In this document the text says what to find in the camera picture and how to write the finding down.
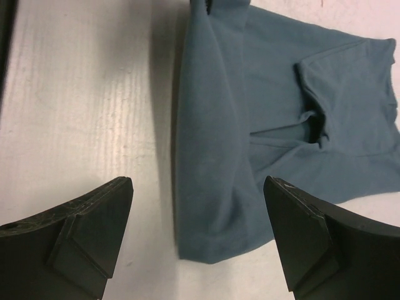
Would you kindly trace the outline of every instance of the black object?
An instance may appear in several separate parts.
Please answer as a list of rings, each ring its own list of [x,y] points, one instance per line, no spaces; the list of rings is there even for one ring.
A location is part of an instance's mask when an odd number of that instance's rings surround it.
[[[16,0],[0,0],[0,105],[16,8]]]
[[[283,181],[264,185],[287,286],[302,300],[400,299],[400,228]]]
[[[1,300],[101,299],[133,196],[130,178],[0,227]]]

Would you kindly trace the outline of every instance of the blue t-shirt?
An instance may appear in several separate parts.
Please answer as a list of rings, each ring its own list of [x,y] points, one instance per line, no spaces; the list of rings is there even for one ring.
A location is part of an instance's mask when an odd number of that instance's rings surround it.
[[[394,48],[247,0],[192,0],[177,114],[180,258],[216,263],[270,241],[268,175],[331,203],[400,191]]]

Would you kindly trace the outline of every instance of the t-shirt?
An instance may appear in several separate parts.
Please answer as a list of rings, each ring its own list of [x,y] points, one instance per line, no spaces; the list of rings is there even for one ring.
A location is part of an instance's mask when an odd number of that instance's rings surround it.
[[[331,203],[400,191],[394,48],[247,0],[192,0],[177,113],[180,258],[216,263],[270,241],[267,176]]]

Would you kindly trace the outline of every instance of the white table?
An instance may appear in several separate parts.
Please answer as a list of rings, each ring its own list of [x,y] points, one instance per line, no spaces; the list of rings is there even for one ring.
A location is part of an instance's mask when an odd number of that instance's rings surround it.
[[[0,118],[0,224],[129,176],[134,201],[105,300],[293,299],[273,242],[212,266],[176,259],[171,120],[188,2],[20,1]],[[400,41],[398,0],[252,3]],[[400,64],[392,75],[400,91]],[[343,206],[400,226],[400,194]]]

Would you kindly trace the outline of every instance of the folded t-shirt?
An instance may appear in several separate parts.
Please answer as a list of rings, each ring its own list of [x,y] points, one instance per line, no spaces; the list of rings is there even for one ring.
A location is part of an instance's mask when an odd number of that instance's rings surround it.
[[[192,0],[177,119],[180,258],[216,263],[270,241],[268,175],[331,203],[400,191],[394,48],[247,0]]]

